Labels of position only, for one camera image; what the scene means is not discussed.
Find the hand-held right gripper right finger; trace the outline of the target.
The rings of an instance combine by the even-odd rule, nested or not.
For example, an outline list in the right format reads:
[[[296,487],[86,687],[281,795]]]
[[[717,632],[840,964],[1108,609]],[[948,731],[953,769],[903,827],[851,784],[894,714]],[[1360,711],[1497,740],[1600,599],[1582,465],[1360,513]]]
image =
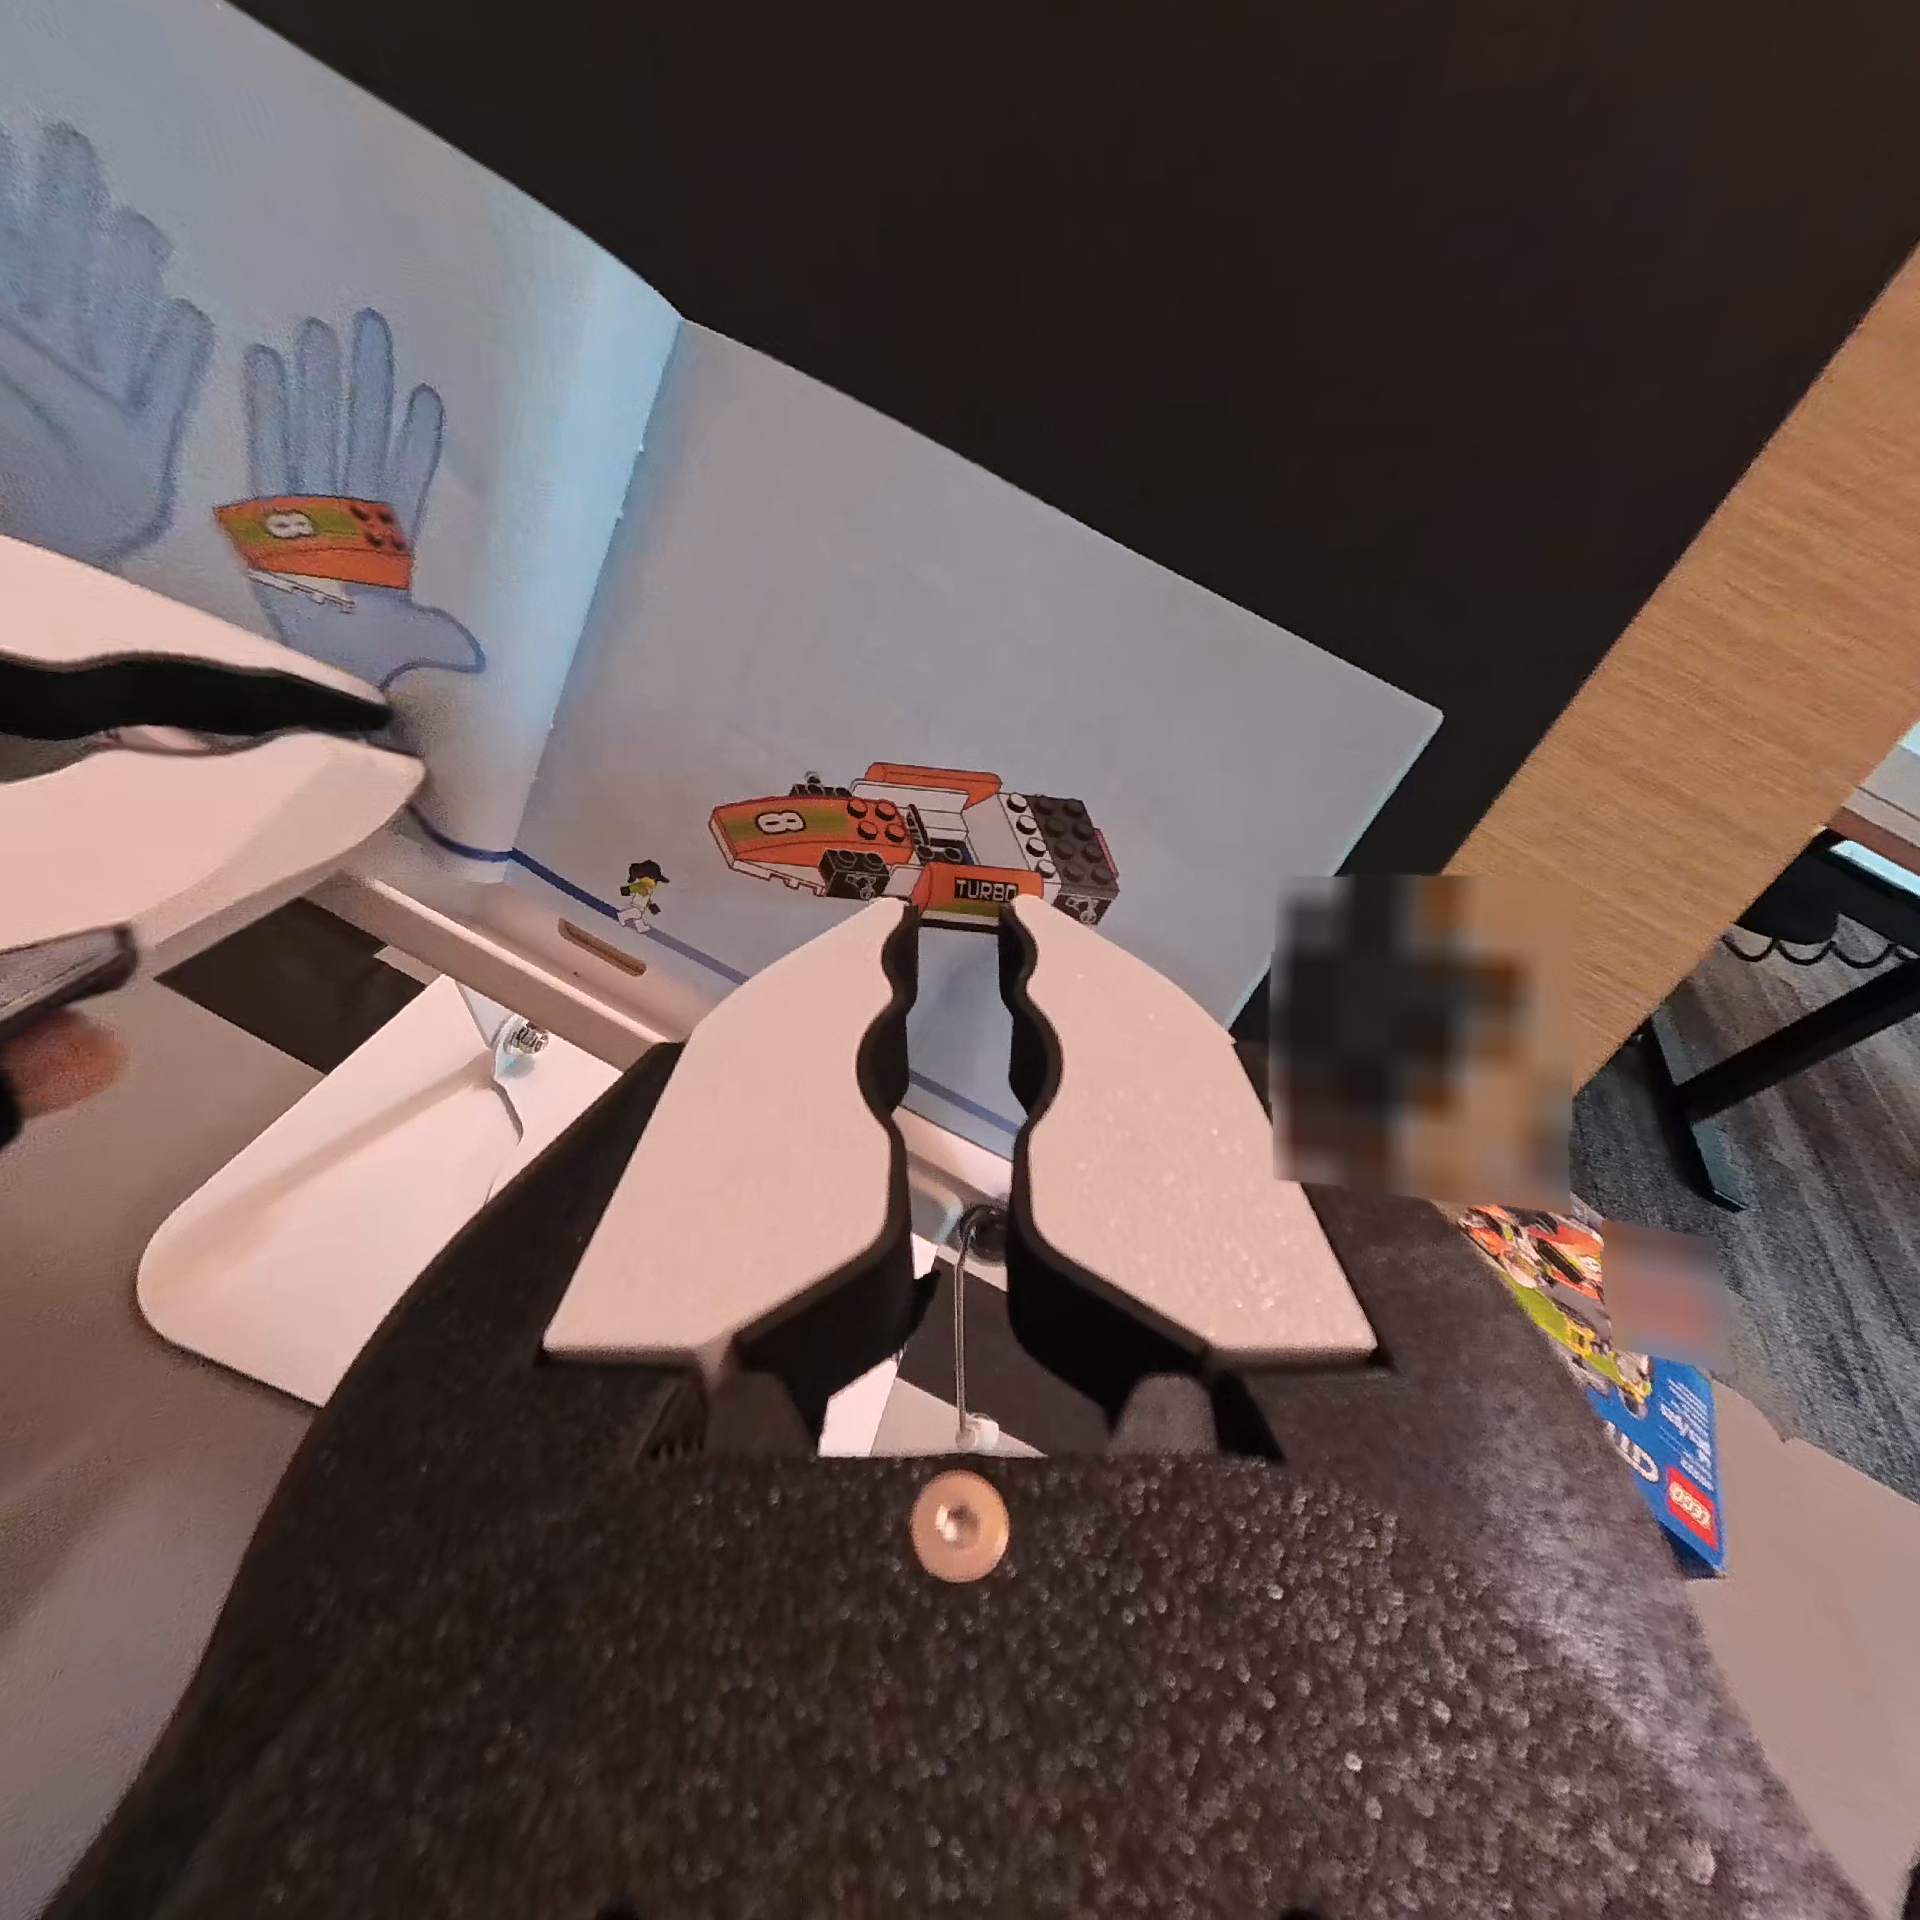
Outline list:
[[[1380,1337],[1228,1030],[1054,907],[1004,909],[1012,1330],[1101,1410],[1148,1379],[1345,1372]]]

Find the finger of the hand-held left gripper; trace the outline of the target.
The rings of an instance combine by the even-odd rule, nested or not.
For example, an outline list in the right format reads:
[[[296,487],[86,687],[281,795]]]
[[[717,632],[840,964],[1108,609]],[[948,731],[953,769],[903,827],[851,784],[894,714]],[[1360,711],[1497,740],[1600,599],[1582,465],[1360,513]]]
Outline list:
[[[379,690],[43,547],[1,541],[1,734],[89,737],[372,737]]]
[[[198,952],[331,877],[417,795],[419,758],[331,736],[93,751],[1,786],[1,947],[121,930]]]

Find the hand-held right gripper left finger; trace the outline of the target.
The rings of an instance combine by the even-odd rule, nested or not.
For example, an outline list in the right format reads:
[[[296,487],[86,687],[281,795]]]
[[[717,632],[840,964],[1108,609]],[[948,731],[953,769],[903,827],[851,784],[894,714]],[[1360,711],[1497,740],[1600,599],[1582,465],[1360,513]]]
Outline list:
[[[830,1397],[914,1325],[906,1019],[918,914],[876,900],[679,1047],[546,1327],[546,1354],[772,1374]]]

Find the white book stand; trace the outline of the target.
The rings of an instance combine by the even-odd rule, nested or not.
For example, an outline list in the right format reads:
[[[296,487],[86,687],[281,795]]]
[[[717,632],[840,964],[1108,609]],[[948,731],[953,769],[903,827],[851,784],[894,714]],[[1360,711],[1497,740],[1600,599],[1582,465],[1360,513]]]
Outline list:
[[[833,1402],[911,1344],[930,1300],[919,1260],[905,1344],[830,1397],[746,1367],[710,1387],[678,1365],[546,1354],[683,1043],[654,1043],[620,1079],[551,1064],[501,1079],[456,990],[427,990],[168,1218],[135,1300],[180,1351],[310,1409],[344,1402],[400,1345],[419,1349],[396,1364],[411,1394],[476,1345],[516,1390],[650,1381],[708,1419],[768,1402],[811,1451]]]

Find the instruction booklet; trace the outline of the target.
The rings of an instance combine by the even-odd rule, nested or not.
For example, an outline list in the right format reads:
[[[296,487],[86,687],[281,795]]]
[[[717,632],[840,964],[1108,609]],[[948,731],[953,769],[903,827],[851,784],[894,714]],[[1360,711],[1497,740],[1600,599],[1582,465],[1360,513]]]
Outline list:
[[[5,5],[1,68],[5,536],[381,687],[425,872],[688,1019],[978,863],[1230,1022],[1439,727],[229,5]]]

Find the person's left hand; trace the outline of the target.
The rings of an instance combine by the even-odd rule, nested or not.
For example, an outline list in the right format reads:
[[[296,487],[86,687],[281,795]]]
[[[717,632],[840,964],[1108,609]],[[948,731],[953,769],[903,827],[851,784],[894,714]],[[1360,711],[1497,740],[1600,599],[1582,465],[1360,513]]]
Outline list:
[[[58,1115],[108,1091],[124,1064],[120,1035],[73,1009],[56,1012],[1,1043],[1,1083],[24,1120]]]

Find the blue cardboard box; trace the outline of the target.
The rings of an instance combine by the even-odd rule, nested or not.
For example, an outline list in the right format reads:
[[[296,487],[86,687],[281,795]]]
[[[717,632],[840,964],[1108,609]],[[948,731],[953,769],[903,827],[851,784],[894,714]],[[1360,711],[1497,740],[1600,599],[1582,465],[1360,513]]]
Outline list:
[[[1716,1406],[1709,1379],[1677,1357],[1628,1345],[1603,1284],[1603,1224],[1570,1214],[1504,1207],[1447,1209],[1455,1231],[1496,1272],[1545,1337],[1690,1577],[1725,1572]]]

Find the wooden desk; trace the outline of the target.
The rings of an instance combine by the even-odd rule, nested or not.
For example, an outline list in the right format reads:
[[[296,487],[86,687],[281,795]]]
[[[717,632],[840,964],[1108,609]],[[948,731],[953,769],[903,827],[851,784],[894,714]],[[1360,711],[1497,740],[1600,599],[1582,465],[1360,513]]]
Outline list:
[[[1856,924],[1878,953],[1843,955]],[[1804,851],[1739,916],[1767,955],[1806,969],[1843,960],[1860,983],[1709,1066],[1658,1008],[1634,1032],[1654,1110],[1688,1185],[1725,1214],[1743,1196],[1721,1136],[1735,1105],[1867,1043],[1917,1012],[1917,731],[1910,729]]]

